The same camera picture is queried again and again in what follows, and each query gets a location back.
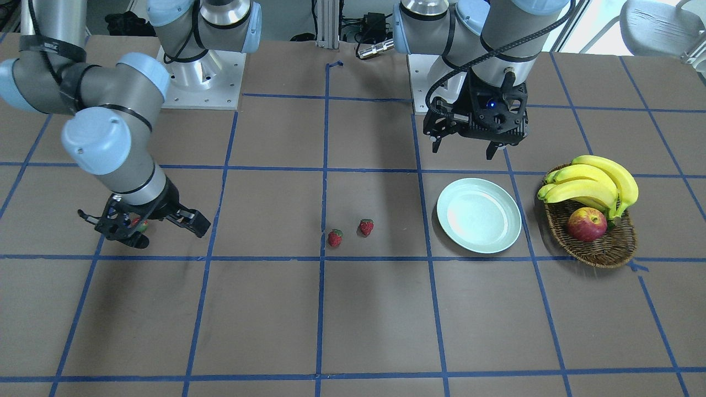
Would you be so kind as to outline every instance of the white mounting plate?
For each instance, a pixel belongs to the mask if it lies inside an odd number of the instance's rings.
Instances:
[[[162,105],[163,109],[238,109],[245,54],[230,51],[216,52],[227,65],[223,72],[224,75],[218,78],[220,84],[203,91],[186,91],[170,84],[167,100]],[[157,60],[163,62],[163,59],[164,50],[160,47]]]
[[[426,92],[431,84],[427,80],[431,65],[439,58],[438,55],[409,54],[407,64],[409,65],[409,84],[412,86],[412,97],[414,98],[414,114],[424,115],[427,108],[424,102]]]

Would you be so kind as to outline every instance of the light blue joint cap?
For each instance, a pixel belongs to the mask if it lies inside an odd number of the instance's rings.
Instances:
[[[15,61],[17,61],[17,58],[7,59],[0,63],[0,97],[2,97],[8,105],[16,107],[19,110],[41,113],[27,102],[17,88],[15,78],[12,74],[12,66],[15,64]]]
[[[250,22],[248,32],[243,43],[243,53],[255,52],[260,47],[260,36],[263,31],[263,14],[260,4],[253,2],[250,4]]]
[[[478,36],[483,31],[489,11],[490,4],[485,0],[458,0],[456,3],[456,13],[461,23]]]
[[[132,139],[130,127],[116,112],[89,107],[64,124],[61,143],[82,170],[105,175],[123,165]]]
[[[395,49],[402,54],[411,54],[409,45],[407,44],[407,36],[405,35],[405,26],[402,24],[402,12],[400,11],[400,3],[395,4],[393,8],[393,40]]]
[[[167,100],[170,75],[158,60],[140,52],[129,52],[123,55],[118,63],[130,66],[149,78],[160,90],[164,100]]]
[[[177,20],[191,8],[193,0],[148,0],[147,15],[152,26],[164,26]]]
[[[561,11],[568,0],[512,0],[512,2],[526,13],[547,16]]]

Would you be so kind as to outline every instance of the wicker basket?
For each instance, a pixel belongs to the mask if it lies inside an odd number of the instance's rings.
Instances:
[[[569,164],[560,165],[550,170],[559,170]],[[544,212],[549,221],[549,229],[556,241],[571,255],[587,265],[597,268],[617,268],[628,263],[638,247],[635,228],[626,211],[616,226],[592,242],[581,242],[571,237],[566,231],[566,222],[583,204],[567,200],[555,204],[544,204]]]

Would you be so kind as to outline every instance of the white chair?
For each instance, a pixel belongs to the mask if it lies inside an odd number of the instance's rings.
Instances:
[[[633,55],[679,58],[703,72],[706,33],[701,17],[682,8],[689,1],[681,0],[670,6],[654,0],[627,0],[620,15],[611,19],[579,52],[588,51],[620,21],[623,42]]]

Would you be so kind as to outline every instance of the apple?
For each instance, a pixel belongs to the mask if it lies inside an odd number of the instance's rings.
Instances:
[[[571,237],[592,242],[606,232],[608,222],[605,215],[596,208],[582,207],[571,214],[566,227]]]

